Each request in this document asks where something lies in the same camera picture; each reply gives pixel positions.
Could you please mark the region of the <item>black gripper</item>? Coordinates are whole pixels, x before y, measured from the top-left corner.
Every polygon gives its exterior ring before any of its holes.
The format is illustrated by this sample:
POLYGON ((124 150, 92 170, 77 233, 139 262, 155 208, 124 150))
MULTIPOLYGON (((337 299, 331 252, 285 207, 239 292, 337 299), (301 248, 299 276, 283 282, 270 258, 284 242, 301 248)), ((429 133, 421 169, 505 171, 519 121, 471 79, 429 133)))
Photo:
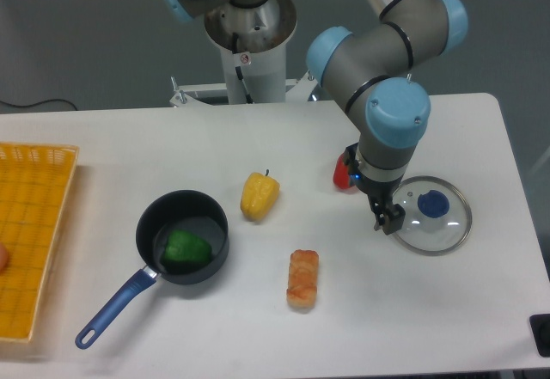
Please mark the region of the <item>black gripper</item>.
POLYGON ((364 159, 357 144, 345 148, 343 163, 352 185, 369 198, 375 216, 374 230, 382 228, 385 235, 401 230, 406 213, 401 205, 394 204, 393 194, 403 177, 403 168, 374 167, 364 159))

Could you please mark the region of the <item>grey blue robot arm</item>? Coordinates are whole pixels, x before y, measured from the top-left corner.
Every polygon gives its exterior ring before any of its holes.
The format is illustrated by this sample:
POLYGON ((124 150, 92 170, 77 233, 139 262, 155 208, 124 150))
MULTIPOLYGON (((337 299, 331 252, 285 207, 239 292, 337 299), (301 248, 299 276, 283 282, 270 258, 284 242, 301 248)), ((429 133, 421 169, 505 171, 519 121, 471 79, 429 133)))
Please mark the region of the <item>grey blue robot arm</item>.
MULTIPOLYGON (((405 79, 414 66, 459 45, 468 32, 460 0, 368 0, 379 25, 362 36, 343 27, 319 34, 306 54, 309 74, 360 133, 344 163, 386 234, 400 230, 394 192, 431 111, 424 89, 405 79)), ((291 0, 166 0, 180 21, 197 17, 218 48, 229 102, 267 103, 286 93, 285 47, 296 30, 291 0)))

